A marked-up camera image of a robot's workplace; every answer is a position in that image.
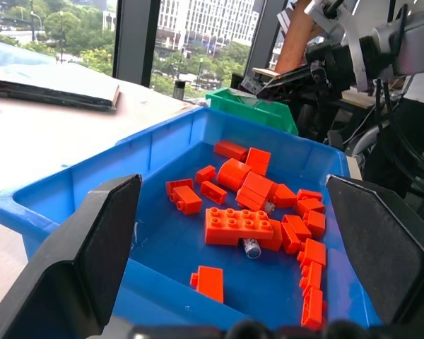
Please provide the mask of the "black flat board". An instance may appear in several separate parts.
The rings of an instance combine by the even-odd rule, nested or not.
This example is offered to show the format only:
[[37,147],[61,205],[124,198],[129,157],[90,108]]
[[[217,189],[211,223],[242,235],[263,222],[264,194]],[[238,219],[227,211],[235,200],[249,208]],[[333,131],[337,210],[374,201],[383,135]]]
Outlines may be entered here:
[[116,110],[119,96],[119,86],[111,90],[111,98],[108,99],[105,95],[76,94],[65,90],[0,80],[0,97],[57,106],[111,112]]

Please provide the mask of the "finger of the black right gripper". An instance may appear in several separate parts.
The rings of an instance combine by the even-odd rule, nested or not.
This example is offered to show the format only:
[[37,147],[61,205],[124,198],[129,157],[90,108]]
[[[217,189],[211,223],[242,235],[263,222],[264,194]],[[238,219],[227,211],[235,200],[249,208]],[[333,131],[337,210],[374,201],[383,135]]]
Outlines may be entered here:
[[283,101],[326,90],[327,80],[321,75],[322,71],[312,71],[309,66],[302,66],[272,78],[255,95],[262,100]]

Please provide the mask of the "large orange eight-stud brick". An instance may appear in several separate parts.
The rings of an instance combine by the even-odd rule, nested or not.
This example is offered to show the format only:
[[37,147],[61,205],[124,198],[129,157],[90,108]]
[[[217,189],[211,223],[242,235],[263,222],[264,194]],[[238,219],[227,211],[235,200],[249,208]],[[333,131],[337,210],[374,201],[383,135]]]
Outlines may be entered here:
[[273,229],[268,215],[262,211],[207,208],[205,242],[235,246],[240,239],[272,239]]

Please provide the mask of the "orange stacked toy bricks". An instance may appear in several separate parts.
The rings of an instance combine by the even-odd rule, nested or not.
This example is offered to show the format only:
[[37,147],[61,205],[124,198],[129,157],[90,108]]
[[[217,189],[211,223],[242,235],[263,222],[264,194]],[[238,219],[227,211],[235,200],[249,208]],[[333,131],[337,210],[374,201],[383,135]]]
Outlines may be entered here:
[[264,210],[278,186],[279,184],[270,179],[250,171],[237,190],[237,204],[252,211]]

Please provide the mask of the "green plastic bin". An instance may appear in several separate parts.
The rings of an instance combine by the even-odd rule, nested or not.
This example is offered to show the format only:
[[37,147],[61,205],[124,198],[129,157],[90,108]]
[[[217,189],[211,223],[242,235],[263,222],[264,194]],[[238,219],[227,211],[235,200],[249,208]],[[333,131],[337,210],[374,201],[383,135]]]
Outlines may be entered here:
[[298,128],[287,105],[267,102],[255,95],[232,88],[221,88],[206,93],[210,108],[298,135]]

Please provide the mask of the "blue plastic bin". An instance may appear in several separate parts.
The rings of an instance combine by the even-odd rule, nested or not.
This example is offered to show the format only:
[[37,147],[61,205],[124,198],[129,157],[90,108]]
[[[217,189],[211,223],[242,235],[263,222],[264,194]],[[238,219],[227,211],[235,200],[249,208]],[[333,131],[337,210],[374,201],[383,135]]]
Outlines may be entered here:
[[[241,246],[204,241],[204,214],[184,215],[169,200],[165,183],[220,167],[213,147],[227,140],[271,153],[268,178],[292,191],[323,195],[326,268],[322,290],[329,321],[348,319],[367,327],[380,319],[344,249],[325,184],[330,174],[348,176],[345,155],[308,139],[198,108],[140,131],[115,146],[36,182],[0,192],[0,223],[23,237],[32,256],[43,241],[103,182],[140,174],[133,249],[114,314],[143,325],[210,324],[228,328],[246,317],[269,328],[298,325],[302,315],[300,264],[284,251],[264,249],[250,259]],[[199,266],[223,270],[224,301],[198,293],[190,277]]]

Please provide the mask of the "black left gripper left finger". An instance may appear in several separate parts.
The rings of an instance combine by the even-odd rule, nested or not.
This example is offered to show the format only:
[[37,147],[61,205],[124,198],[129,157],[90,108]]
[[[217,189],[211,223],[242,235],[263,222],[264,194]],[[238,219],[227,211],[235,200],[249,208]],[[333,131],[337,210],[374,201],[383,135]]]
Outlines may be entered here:
[[109,323],[128,261],[139,174],[92,189],[0,302],[0,339],[86,339]]

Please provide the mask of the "dark small cylinder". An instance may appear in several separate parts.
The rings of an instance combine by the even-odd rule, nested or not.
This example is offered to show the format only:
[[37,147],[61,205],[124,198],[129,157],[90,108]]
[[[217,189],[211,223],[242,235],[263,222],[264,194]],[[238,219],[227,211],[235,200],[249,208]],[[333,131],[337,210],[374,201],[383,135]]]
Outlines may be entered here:
[[186,82],[181,80],[176,80],[174,83],[174,88],[172,91],[172,97],[176,100],[184,100],[184,91],[185,91]]

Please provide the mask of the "tan slanted post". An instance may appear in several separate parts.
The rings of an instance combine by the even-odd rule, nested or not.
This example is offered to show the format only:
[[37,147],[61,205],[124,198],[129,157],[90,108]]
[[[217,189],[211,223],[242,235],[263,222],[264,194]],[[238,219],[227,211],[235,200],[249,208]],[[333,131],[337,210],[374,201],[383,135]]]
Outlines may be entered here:
[[313,19],[305,13],[310,2],[311,0],[297,0],[295,4],[293,17],[275,67],[276,73],[292,71],[302,61],[314,25]]

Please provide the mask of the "orange rounded toy brick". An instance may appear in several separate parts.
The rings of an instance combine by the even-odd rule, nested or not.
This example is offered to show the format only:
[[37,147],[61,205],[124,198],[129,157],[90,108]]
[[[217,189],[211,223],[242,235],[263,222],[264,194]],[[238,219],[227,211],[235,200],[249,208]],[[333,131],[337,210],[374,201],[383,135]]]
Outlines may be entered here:
[[217,182],[225,188],[236,192],[252,170],[249,165],[234,158],[225,161],[217,174]]

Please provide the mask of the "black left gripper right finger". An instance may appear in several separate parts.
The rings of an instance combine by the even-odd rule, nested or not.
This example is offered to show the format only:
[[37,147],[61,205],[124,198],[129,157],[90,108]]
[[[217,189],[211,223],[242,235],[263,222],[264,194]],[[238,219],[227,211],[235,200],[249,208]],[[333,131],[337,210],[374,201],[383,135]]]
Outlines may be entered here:
[[395,192],[326,181],[350,264],[384,323],[424,325],[424,221]]

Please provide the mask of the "small orange toy brick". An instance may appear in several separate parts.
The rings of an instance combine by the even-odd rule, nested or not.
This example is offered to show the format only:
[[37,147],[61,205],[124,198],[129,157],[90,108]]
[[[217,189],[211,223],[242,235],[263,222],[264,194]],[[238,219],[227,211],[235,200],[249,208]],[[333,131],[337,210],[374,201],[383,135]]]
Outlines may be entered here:
[[212,181],[216,176],[216,168],[213,165],[200,169],[195,176],[195,182],[201,185],[204,181]]

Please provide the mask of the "dark window pillar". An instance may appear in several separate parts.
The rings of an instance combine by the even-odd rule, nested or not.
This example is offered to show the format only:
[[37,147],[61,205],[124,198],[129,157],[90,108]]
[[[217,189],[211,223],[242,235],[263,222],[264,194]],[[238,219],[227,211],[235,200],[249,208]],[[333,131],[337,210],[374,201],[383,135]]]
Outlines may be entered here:
[[112,75],[150,85],[160,0],[118,0]]
[[253,68],[269,66],[280,25],[277,15],[283,11],[288,0],[261,0],[259,19],[250,47],[244,76],[251,76]]

